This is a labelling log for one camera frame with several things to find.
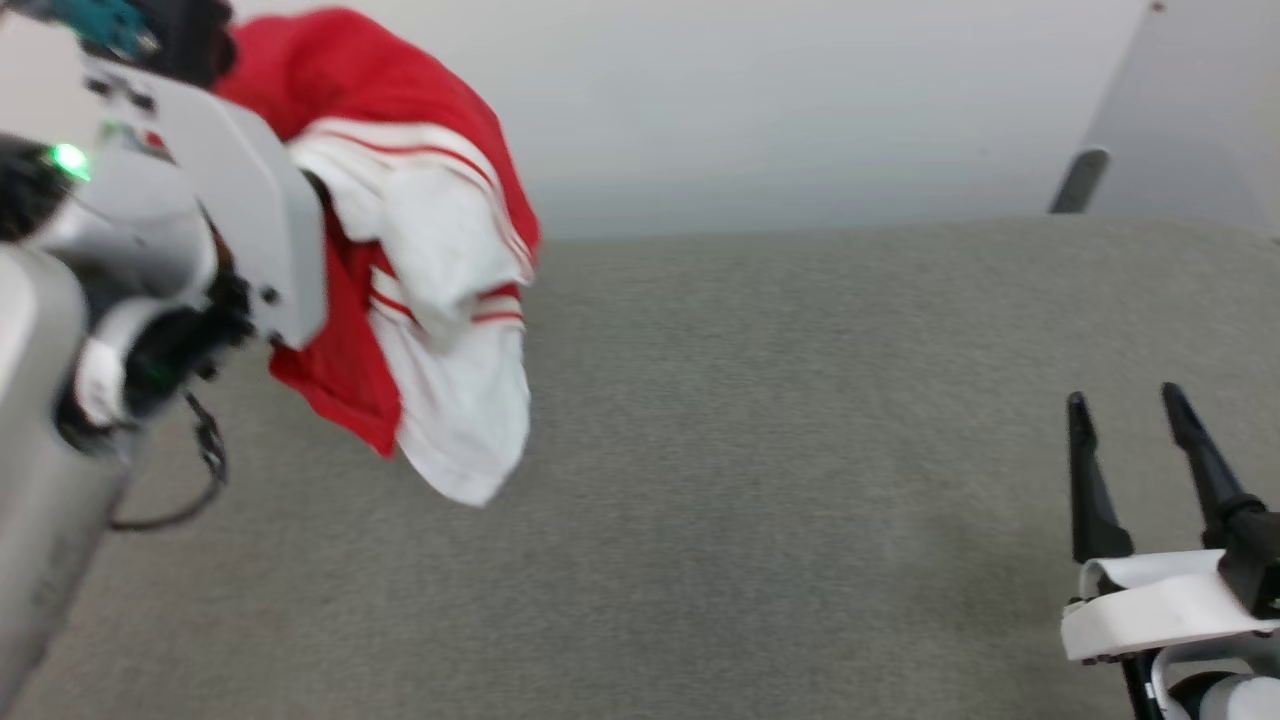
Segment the light grey board panel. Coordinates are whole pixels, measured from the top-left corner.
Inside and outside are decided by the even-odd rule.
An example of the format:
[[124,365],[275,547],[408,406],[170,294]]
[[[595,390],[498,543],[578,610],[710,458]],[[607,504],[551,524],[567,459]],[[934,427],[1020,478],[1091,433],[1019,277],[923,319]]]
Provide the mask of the light grey board panel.
[[1087,213],[1280,238],[1280,0],[1162,0],[1083,141],[1111,158]]

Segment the dark grey metal bracket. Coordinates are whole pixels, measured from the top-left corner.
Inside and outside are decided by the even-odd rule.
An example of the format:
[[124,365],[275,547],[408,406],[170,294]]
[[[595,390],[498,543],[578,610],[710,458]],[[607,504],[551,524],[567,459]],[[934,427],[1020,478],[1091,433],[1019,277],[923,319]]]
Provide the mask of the dark grey metal bracket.
[[1079,151],[1069,164],[1048,208],[1053,215],[1084,214],[1091,205],[1110,164],[1110,152],[1102,147]]

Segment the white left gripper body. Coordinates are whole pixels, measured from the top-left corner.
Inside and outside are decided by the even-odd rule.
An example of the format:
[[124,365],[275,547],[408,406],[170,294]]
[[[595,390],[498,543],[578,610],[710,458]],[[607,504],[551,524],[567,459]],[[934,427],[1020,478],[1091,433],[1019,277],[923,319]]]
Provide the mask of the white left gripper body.
[[268,123],[207,90],[116,61],[88,58],[84,74],[108,82],[109,117],[163,141],[253,291],[255,329],[305,347],[326,320],[324,213]]

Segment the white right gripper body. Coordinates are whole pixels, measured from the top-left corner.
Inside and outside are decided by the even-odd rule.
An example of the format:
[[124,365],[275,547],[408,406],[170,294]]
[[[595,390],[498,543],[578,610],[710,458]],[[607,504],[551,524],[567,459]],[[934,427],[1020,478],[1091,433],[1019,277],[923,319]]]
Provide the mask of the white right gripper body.
[[1197,550],[1087,561],[1079,598],[1062,612],[1066,659],[1110,659],[1280,629],[1280,619],[1256,618],[1230,591],[1219,571],[1222,556]]

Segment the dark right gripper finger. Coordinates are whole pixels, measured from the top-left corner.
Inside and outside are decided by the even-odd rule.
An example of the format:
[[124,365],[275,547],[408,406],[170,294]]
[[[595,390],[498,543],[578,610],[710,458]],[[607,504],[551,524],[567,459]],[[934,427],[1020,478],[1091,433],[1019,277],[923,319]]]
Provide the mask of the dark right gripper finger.
[[1179,384],[1162,383],[1161,397],[1190,469],[1202,544],[1222,551],[1219,575],[1251,615],[1280,616],[1280,512],[1243,488]]
[[1135,546],[1115,514],[1097,456],[1098,436],[1082,392],[1068,396],[1066,418],[1071,557],[1078,564],[1129,557]]

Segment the red and white basketball jersey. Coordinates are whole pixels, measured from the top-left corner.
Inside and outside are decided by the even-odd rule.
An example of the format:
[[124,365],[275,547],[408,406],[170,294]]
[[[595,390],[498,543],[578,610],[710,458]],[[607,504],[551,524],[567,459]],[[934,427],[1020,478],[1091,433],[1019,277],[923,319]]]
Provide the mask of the red and white basketball jersey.
[[444,497],[486,506],[530,434],[521,292],[540,225],[497,114],[343,6],[233,29],[218,94],[257,113],[321,199],[328,318],[269,370]]

